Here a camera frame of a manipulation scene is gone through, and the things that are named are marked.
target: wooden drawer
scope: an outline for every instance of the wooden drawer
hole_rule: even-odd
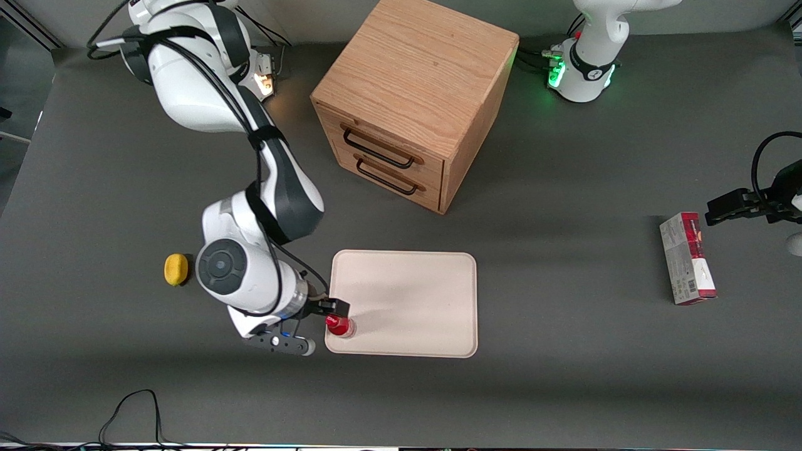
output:
[[[426,208],[439,209],[443,160],[410,150],[408,146],[402,150],[403,144],[397,141],[364,132],[364,124],[357,125],[357,121],[322,105],[315,107],[337,162],[343,168]],[[363,163],[357,167],[360,158]]]
[[[496,119],[517,45],[428,0],[379,0],[310,96],[338,163],[444,214]]]
[[[343,168],[423,207],[438,211],[439,190],[435,191],[426,185],[412,181],[406,177],[406,174],[389,169],[369,156],[353,152],[350,155],[341,155],[341,158],[340,165]]]

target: green led light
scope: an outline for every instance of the green led light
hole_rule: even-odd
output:
[[[565,74],[565,63],[560,61],[560,63],[554,69],[552,69],[551,73],[549,74],[549,85],[551,85],[551,87],[560,86],[563,74]]]
[[[608,87],[610,85],[610,80],[613,79],[613,72],[615,72],[615,64],[610,68],[610,74],[607,75],[607,81],[604,82],[604,87]]]

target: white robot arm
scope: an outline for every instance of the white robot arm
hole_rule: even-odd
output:
[[[135,26],[96,48],[119,45],[129,70],[153,85],[178,124],[200,132],[247,134],[257,151],[258,181],[205,209],[205,245],[196,259],[196,276],[211,296],[228,305],[243,339],[308,355],[314,342],[294,335],[297,319],[309,313],[347,316],[348,305],[316,293],[302,273],[276,258],[275,247],[283,251],[281,245],[314,231],[323,201],[259,99],[237,85],[241,73],[250,73],[253,58],[247,30],[227,9],[236,4],[131,0]],[[264,181],[261,160],[268,169]],[[292,320],[288,331],[276,328],[286,320]]]
[[[549,74],[549,87],[572,102],[595,100],[610,85],[614,61],[630,36],[624,14],[662,10],[682,0],[573,0],[585,16],[581,37],[552,46],[560,62]]]

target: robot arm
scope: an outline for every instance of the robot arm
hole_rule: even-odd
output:
[[[586,17],[581,37],[552,46],[548,55],[560,62],[549,74],[549,87],[572,102],[595,100],[610,85],[614,60],[630,36],[624,14],[655,11],[682,0],[573,0]]]
[[[323,201],[259,99],[236,82],[249,64],[249,39],[236,15],[220,6],[236,4],[133,0],[128,7],[136,26],[96,47],[120,45],[129,70],[153,85],[178,124],[247,134],[258,181],[205,209],[196,276],[228,305],[246,343],[308,355],[314,342],[295,336],[297,321],[312,313],[347,316],[348,304],[318,294],[304,274],[276,257],[276,247],[283,251],[281,245],[314,231]]]
[[[752,190],[739,188],[707,203],[708,226],[739,217],[765,216],[769,224],[780,221],[802,224],[802,160],[781,169],[772,186],[761,189],[758,183],[758,165],[763,150],[782,136],[802,138],[802,132],[778,132],[766,138],[755,151],[751,166]],[[802,256],[802,233],[787,241],[788,251]]]

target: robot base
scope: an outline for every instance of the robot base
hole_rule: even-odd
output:
[[[552,52],[560,52],[564,57],[549,72],[546,86],[557,91],[566,100],[584,104],[595,100],[610,85],[615,66],[594,81],[586,80],[582,72],[571,63],[571,58],[565,58],[576,41],[574,38],[566,39],[563,43],[552,46]]]

